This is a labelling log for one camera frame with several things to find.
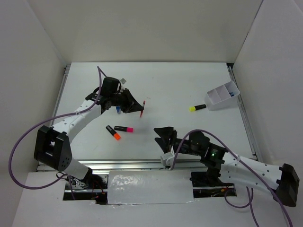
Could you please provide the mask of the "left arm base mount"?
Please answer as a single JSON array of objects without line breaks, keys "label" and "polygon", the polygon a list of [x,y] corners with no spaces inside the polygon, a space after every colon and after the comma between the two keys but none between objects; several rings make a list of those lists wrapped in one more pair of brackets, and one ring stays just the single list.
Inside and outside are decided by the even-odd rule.
[{"label": "left arm base mount", "polygon": [[103,183],[94,180],[91,185],[86,185],[74,177],[66,178],[63,201],[92,201],[98,205],[107,205],[108,175],[101,177]]}]

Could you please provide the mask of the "orange highlighter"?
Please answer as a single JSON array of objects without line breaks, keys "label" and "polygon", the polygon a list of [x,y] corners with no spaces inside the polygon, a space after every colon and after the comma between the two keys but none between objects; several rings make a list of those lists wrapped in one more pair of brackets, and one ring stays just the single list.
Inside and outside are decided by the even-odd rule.
[{"label": "orange highlighter", "polygon": [[120,140],[121,136],[110,126],[107,125],[106,126],[106,130],[116,139],[116,140]]}]

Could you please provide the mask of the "red pen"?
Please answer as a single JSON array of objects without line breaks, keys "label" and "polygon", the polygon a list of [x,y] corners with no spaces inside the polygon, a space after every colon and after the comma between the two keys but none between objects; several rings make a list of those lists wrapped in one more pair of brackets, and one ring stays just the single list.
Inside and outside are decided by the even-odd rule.
[{"label": "red pen", "polygon": [[140,118],[141,118],[142,115],[143,115],[145,103],[146,103],[146,100],[143,101],[143,109],[142,109],[141,112],[140,112],[140,116],[139,116]]}]

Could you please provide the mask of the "yellow highlighter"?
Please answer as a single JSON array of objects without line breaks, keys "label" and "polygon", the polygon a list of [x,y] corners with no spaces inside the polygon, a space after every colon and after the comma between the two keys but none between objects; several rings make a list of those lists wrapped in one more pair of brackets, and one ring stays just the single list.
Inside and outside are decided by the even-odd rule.
[{"label": "yellow highlighter", "polygon": [[203,105],[195,105],[195,106],[191,106],[189,108],[189,111],[190,112],[194,112],[194,111],[205,109],[205,108],[207,108],[207,106],[205,104],[203,104]]}]

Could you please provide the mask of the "white divided container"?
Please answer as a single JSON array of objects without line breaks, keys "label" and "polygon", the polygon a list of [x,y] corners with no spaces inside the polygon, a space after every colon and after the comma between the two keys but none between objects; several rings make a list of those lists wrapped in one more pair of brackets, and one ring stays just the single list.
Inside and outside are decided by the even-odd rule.
[{"label": "white divided container", "polygon": [[[236,91],[238,94],[231,97],[229,92]],[[209,111],[220,110],[231,107],[240,94],[236,84],[231,80],[223,85],[220,85],[205,95],[204,101]]]}]

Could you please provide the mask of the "pink highlighter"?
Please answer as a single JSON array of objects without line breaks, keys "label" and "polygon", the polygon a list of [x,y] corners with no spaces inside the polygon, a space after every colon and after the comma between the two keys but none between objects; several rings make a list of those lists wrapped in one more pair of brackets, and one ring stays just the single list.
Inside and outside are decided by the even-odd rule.
[{"label": "pink highlighter", "polygon": [[115,131],[125,131],[125,132],[130,132],[130,133],[132,133],[134,131],[133,128],[131,128],[131,127],[125,127],[125,126],[115,126],[114,130]]}]

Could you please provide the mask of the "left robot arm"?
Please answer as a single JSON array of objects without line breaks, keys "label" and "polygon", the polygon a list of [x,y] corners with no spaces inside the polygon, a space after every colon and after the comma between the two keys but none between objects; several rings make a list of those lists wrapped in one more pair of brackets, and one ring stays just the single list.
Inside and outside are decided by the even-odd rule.
[{"label": "left robot arm", "polygon": [[125,114],[144,110],[130,91],[122,88],[118,79],[106,77],[102,81],[101,90],[89,94],[71,116],[51,127],[42,126],[38,130],[34,158],[76,178],[77,184],[83,189],[96,184],[104,187],[105,181],[101,176],[93,174],[91,168],[72,157],[71,143],[91,121],[116,106],[119,106]]}]

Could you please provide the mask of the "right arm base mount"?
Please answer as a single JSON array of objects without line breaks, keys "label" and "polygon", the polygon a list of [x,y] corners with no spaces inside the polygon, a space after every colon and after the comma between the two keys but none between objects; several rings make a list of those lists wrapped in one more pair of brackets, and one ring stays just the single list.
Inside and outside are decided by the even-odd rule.
[{"label": "right arm base mount", "polygon": [[190,181],[193,186],[194,198],[217,198],[236,196],[234,184],[223,183],[218,179],[210,179],[207,172],[191,172]]}]

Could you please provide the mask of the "white cover plate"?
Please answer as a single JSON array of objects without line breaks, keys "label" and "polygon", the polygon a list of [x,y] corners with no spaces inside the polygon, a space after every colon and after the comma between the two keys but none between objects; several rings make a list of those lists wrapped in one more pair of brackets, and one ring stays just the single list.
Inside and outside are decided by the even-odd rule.
[{"label": "white cover plate", "polygon": [[107,201],[111,205],[193,202],[190,177],[189,170],[111,171]]}]

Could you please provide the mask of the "aluminium frame rail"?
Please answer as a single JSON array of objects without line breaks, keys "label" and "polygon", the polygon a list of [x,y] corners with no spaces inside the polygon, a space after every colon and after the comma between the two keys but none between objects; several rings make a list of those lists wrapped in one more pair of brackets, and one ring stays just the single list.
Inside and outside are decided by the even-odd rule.
[{"label": "aluminium frame rail", "polygon": [[[159,160],[80,160],[81,164],[93,170],[152,170],[163,169],[165,166]],[[181,160],[175,164],[175,168],[205,168],[199,160]]]}]

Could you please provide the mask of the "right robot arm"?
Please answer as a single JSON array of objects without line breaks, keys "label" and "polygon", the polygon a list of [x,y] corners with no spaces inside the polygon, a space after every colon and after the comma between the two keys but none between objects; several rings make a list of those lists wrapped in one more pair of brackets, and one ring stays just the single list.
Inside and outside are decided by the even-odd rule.
[{"label": "right robot arm", "polygon": [[224,144],[213,144],[210,134],[203,130],[192,130],[184,139],[178,138],[173,127],[154,128],[154,132],[158,135],[155,141],[164,153],[161,162],[165,167],[174,168],[178,154],[197,156],[208,168],[209,184],[241,184],[268,192],[284,206],[296,206],[300,179],[293,166],[275,166],[245,158],[231,152]]}]

